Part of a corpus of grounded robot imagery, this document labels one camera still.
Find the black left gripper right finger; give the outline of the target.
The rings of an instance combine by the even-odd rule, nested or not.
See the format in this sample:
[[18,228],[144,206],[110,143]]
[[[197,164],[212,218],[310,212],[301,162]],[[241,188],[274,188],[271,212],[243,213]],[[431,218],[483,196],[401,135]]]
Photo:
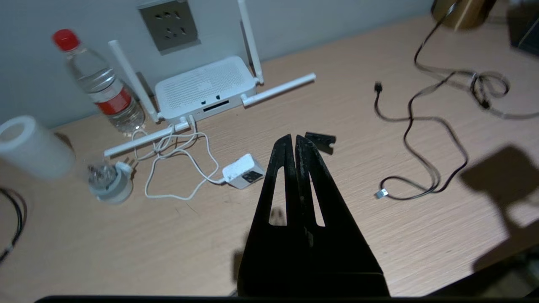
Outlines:
[[296,137],[308,287],[329,297],[389,297],[383,271],[315,144]]

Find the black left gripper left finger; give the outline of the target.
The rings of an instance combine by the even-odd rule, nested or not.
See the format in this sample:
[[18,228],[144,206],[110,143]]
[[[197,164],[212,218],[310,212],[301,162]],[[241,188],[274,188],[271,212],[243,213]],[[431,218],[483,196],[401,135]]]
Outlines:
[[[279,138],[273,148],[243,258],[237,274],[241,297],[311,297],[309,248],[312,235],[310,179],[300,173],[302,136]],[[270,223],[279,171],[284,172],[285,226]]]

